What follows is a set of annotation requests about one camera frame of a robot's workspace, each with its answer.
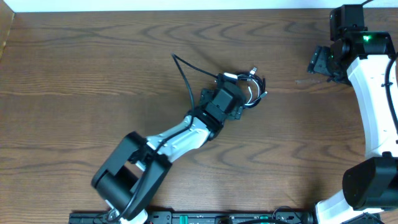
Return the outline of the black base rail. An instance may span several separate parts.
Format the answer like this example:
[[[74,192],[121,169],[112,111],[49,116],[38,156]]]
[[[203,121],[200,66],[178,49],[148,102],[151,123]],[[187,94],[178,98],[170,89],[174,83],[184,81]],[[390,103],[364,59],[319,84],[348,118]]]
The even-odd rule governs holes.
[[[71,213],[69,224],[104,224],[107,212],[99,213]],[[315,223],[316,220],[310,212],[288,211],[282,209],[266,213],[177,213],[167,211],[152,211],[148,213],[144,224],[219,224],[242,223],[250,220],[260,220],[269,223],[276,219],[289,224]]]

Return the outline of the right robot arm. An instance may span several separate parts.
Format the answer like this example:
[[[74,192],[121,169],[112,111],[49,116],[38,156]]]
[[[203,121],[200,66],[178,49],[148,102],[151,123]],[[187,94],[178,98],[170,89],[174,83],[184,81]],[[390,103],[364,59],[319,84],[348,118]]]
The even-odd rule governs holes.
[[[388,32],[371,32],[362,4],[330,12],[329,47],[318,46],[308,72],[352,86],[365,135],[365,160],[345,171],[342,189],[315,205],[307,223],[378,222],[397,209],[397,52]]]

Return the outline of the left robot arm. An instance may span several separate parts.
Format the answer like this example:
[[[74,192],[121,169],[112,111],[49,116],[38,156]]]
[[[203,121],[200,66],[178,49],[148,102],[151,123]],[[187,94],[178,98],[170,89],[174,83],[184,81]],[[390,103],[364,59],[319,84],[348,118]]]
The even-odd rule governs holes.
[[[203,90],[200,105],[158,135],[126,135],[94,175],[91,185],[109,204],[106,223],[146,220],[152,200],[172,163],[213,140],[228,119],[239,119],[246,97],[235,74],[219,74],[215,90]]]

